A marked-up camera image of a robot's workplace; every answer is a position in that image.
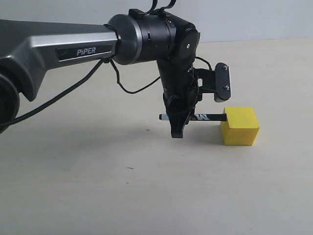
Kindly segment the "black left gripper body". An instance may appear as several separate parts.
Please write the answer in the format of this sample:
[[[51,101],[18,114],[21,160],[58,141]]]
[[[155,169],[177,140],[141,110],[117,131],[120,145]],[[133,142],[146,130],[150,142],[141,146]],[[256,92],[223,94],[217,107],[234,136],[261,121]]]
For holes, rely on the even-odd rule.
[[[162,58],[156,61],[168,117],[189,115],[197,104],[199,86],[194,73],[194,61],[194,57],[182,60]]]

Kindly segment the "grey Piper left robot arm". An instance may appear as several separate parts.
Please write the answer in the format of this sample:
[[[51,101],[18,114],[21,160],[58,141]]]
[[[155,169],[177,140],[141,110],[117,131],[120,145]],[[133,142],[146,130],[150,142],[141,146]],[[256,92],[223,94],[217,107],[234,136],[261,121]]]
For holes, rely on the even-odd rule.
[[[107,24],[0,22],[0,129],[17,117],[19,95],[33,101],[48,70],[97,61],[132,65],[156,61],[173,138],[182,138],[198,96],[193,62],[200,33],[168,12],[113,16]]]

